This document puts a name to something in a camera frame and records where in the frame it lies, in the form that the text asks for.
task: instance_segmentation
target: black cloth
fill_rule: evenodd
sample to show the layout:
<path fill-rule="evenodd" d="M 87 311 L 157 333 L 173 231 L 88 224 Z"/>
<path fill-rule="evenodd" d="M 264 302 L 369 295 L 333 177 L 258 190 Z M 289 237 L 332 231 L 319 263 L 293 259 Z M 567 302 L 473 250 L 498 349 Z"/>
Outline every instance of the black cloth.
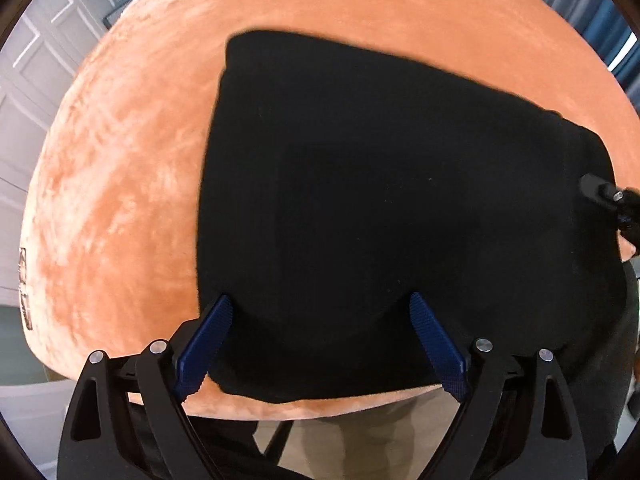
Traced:
<path fill-rule="evenodd" d="M 581 196 L 585 173 L 614 179 L 601 140 L 515 95 L 333 41 L 232 38 L 198 214 L 200 304 L 236 306 L 210 376 L 269 402 L 436 383 L 419 291 L 461 347 L 553 350 L 570 384 L 606 391 L 577 402 L 606 433 L 628 342 L 597 377 L 592 356 L 629 322 L 615 218 Z M 596 440 L 594 458 L 612 438 Z"/>

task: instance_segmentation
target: blue curtain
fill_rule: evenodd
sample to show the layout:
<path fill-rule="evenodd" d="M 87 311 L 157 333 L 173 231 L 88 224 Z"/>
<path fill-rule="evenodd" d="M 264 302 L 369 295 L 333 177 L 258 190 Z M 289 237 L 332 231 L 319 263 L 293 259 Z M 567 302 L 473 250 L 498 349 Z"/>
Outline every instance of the blue curtain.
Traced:
<path fill-rule="evenodd" d="M 611 0 L 544 0 L 593 47 L 606 65 L 614 60 L 631 29 Z M 613 71 L 640 110 L 640 46 L 636 44 Z"/>

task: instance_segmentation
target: orange plush fabric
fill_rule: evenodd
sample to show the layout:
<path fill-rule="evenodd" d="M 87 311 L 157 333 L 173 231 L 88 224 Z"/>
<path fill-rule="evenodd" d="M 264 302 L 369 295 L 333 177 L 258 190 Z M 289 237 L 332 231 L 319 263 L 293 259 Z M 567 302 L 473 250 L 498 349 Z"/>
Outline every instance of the orange plush fabric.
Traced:
<path fill-rule="evenodd" d="M 139 0 L 82 66 L 30 187 L 26 336 L 55 371 L 75 378 L 94 349 L 137 353 L 198 315 L 196 216 L 209 121 L 225 43 L 252 28 L 409 57 L 557 110 L 600 135 L 620 186 L 640 185 L 638 115 L 594 51 L 541 0 Z M 307 418 L 425 390 L 267 404 L 207 379 L 186 409 Z"/>

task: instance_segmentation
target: teal wall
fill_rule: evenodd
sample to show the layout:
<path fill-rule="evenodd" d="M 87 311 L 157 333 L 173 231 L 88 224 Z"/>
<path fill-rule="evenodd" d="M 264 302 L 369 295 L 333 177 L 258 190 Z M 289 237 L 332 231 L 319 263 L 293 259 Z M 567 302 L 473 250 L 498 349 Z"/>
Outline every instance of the teal wall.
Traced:
<path fill-rule="evenodd" d="M 0 306 L 0 386 L 46 383 L 44 366 L 31 353 L 20 309 Z"/>

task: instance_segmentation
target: chair leg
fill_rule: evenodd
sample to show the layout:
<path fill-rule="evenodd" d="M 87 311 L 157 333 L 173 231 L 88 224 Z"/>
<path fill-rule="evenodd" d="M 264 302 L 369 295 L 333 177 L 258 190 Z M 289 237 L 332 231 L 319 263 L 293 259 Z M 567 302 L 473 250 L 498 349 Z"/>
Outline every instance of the chair leg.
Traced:
<path fill-rule="evenodd" d="M 283 420 L 276 428 L 275 433 L 264 450 L 264 457 L 273 464 L 278 464 L 287 445 L 289 433 L 293 427 L 293 420 Z"/>

